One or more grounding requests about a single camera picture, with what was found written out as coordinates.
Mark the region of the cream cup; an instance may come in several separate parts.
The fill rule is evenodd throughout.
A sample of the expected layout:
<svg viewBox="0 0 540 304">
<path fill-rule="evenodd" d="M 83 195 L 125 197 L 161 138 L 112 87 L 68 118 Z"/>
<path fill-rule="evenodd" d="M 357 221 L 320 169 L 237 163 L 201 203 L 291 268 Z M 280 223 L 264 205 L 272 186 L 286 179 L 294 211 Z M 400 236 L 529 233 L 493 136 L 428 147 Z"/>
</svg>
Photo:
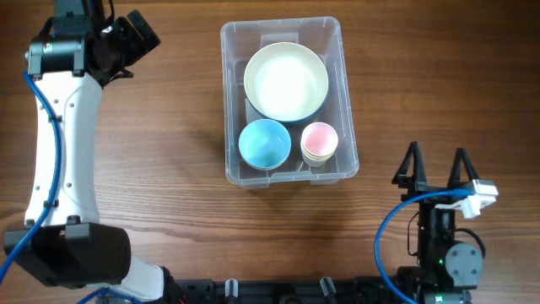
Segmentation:
<svg viewBox="0 0 540 304">
<path fill-rule="evenodd" d="M 318 167 L 318 166 L 322 166 L 324 165 L 327 160 L 323 160 L 323 161 L 316 161 L 316 160 L 310 160 L 308 158 L 306 158 L 305 156 L 302 155 L 302 158 L 303 158 L 303 161 L 308 165 L 308 166 L 311 166 L 311 167 Z"/>
</svg>

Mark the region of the pink cup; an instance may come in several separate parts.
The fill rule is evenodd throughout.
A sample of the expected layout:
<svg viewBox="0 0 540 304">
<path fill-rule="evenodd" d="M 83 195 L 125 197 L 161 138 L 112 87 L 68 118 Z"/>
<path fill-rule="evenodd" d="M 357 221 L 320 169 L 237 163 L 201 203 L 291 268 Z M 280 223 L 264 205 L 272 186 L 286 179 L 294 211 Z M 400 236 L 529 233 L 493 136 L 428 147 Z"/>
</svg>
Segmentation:
<svg viewBox="0 0 540 304">
<path fill-rule="evenodd" d="M 322 158 L 335 152 L 338 140 L 338 133 L 331 125 L 313 122 L 304 129 L 300 145 L 310 155 Z"/>
</svg>

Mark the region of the light blue small bowl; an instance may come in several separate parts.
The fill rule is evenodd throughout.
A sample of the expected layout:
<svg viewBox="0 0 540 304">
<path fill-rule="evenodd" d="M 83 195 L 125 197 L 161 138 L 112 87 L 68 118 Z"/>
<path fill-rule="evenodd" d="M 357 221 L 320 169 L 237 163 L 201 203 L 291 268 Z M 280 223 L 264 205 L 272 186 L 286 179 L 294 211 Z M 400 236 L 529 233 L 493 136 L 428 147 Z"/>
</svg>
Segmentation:
<svg viewBox="0 0 540 304">
<path fill-rule="evenodd" d="M 258 119 L 241 131 L 238 148 L 247 165 L 259 171 L 270 171 L 289 158 L 292 139 L 282 123 Z"/>
</svg>

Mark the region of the dark blue bowl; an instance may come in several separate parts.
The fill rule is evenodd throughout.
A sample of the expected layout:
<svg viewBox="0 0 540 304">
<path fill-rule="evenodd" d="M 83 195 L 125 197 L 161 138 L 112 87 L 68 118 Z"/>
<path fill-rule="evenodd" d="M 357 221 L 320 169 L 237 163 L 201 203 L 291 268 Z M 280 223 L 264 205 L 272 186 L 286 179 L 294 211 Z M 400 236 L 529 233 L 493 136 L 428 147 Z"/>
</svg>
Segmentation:
<svg viewBox="0 0 540 304">
<path fill-rule="evenodd" d="M 306 122 L 310 122 L 310 121 L 313 121 L 317 118 L 317 116 L 319 115 L 319 113 L 325 109 L 327 106 L 327 101 L 324 100 L 324 102 L 321 104 L 321 106 L 316 110 L 314 111 L 313 113 L 311 113 L 308 117 L 304 117 L 300 120 L 296 120 L 296 121 L 290 121 L 290 122 L 286 122 L 286 121 L 280 121 L 278 120 L 278 122 L 282 123 L 284 126 L 288 127 L 288 126 L 294 126 L 294 125 L 298 125 L 298 124 L 302 124 L 302 123 L 306 123 Z M 262 116 L 263 116 L 263 119 L 269 119 L 269 117 L 267 116 L 264 116 L 261 112 L 259 112 Z"/>
</svg>

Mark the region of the cream large bowl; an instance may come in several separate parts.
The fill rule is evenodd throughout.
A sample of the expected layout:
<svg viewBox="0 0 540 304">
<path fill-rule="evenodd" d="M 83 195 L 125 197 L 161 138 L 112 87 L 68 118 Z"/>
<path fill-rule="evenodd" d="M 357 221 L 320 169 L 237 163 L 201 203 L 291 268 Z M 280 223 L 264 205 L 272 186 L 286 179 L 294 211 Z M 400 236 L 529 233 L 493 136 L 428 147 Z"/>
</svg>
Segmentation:
<svg viewBox="0 0 540 304">
<path fill-rule="evenodd" d="M 330 83 L 324 62 L 311 49 L 277 42 L 251 57 L 243 85 L 251 107 L 261 116 L 297 123 L 323 107 Z"/>
</svg>

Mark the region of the yellow cup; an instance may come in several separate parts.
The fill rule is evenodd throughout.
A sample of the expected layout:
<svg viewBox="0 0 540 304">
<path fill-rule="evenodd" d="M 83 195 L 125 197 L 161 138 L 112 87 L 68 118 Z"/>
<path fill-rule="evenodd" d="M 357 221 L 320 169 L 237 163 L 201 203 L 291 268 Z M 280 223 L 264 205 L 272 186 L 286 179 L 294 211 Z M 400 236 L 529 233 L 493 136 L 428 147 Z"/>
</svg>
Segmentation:
<svg viewBox="0 0 540 304">
<path fill-rule="evenodd" d="M 316 161 L 323 161 L 323 160 L 328 160 L 330 159 L 335 151 L 333 151 L 332 153 L 328 154 L 328 155 L 323 155 L 323 156 L 316 156 L 316 155 L 313 155 L 311 152 L 309 152 L 304 145 L 301 145 L 301 151 L 302 151 L 302 155 L 305 156 L 306 158 L 310 159 L 310 160 L 316 160 Z"/>
</svg>

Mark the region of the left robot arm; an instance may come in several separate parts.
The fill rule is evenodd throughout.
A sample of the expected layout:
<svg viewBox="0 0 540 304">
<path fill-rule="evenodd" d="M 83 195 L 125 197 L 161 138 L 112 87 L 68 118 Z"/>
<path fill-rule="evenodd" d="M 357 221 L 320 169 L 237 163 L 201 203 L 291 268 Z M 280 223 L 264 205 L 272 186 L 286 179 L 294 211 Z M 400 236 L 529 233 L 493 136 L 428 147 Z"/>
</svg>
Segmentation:
<svg viewBox="0 0 540 304">
<path fill-rule="evenodd" d="M 131 303 L 165 299 L 166 273 L 132 255 L 128 234 L 104 225 L 95 198 L 95 124 L 104 88 L 160 43 L 138 11 L 57 1 L 25 54 L 36 98 L 35 177 L 24 228 L 7 231 L 1 270 L 17 264 L 47 287 L 89 288 Z"/>
</svg>

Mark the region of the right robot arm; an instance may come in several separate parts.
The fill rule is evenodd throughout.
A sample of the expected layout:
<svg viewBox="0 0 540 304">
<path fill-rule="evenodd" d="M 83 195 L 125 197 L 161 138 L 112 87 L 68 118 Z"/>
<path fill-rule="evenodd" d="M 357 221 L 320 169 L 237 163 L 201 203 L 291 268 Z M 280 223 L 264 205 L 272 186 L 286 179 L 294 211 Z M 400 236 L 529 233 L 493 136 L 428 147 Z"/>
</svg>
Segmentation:
<svg viewBox="0 0 540 304">
<path fill-rule="evenodd" d="M 479 216 L 496 201 L 497 187 L 479 177 L 464 148 L 456 150 L 446 186 L 431 187 L 416 142 L 409 145 L 391 182 L 407 192 L 381 226 L 403 208 L 418 205 L 417 250 L 409 253 L 417 264 L 399 268 L 386 285 L 403 303 L 469 303 L 486 249 L 476 233 L 456 227 L 456 212 L 467 220 Z"/>
</svg>

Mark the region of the clear plastic storage container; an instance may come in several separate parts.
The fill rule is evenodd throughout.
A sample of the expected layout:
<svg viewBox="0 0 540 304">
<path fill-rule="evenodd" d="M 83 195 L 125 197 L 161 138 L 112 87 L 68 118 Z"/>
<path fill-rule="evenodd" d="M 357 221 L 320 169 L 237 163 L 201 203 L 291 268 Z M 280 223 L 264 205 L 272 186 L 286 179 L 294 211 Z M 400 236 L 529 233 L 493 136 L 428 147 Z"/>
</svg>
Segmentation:
<svg viewBox="0 0 540 304">
<path fill-rule="evenodd" d="M 333 184 L 354 176 L 359 156 L 348 91 L 341 25 L 331 16 L 301 19 L 234 21 L 220 31 L 224 86 L 225 175 L 244 189 L 267 188 L 281 182 L 308 181 Z M 339 137 L 334 155 L 322 166 L 308 166 L 300 152 L 305 123 L 286 127 L 292 139 L 289 158 L 278 168 L 259 171 L 247 165 L 237 148 L 246 124 L 243 77 L 251 57 L 264 46 L 293 42 L 310 48 L 325 64 L 329 75 L 327 106 L 315 122 L 331 125 Z"/>
</svg>

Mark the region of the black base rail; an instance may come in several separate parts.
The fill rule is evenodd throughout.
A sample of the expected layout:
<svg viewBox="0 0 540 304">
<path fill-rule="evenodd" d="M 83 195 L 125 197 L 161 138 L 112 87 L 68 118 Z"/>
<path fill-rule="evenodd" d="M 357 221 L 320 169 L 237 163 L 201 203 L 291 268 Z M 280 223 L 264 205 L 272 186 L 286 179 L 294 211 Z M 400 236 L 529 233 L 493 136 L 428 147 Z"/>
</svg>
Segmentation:
<svg viewBox="0 0 540 304">
<path fill-rule="evenodd" d="M 217 304 L 363 304 L 403 303 L 383 280 L 358 277 L 309 281 L 177 280 L 180 303 Z"/>
</svg>

